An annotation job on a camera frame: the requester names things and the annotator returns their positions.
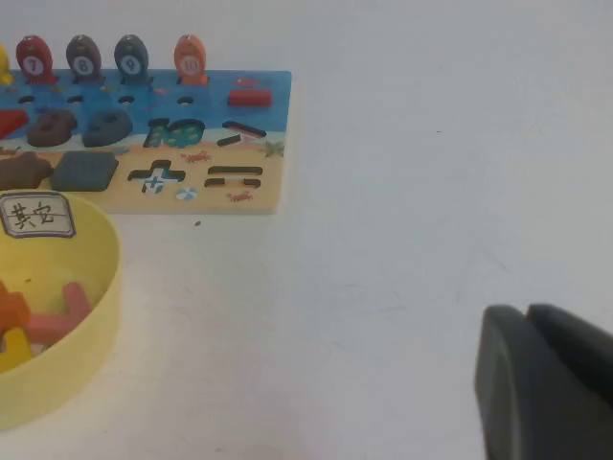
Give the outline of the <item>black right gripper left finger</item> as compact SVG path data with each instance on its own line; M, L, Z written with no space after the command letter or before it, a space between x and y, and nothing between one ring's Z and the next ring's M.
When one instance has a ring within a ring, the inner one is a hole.
M488 459L612 456L612 405L570 372L527 312L485 309L474 389Z

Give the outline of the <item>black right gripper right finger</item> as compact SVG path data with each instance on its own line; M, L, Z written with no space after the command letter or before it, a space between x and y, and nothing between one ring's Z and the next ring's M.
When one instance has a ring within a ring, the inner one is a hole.
M548 304L532 304L527 319L564 365L612 405L612 333Z

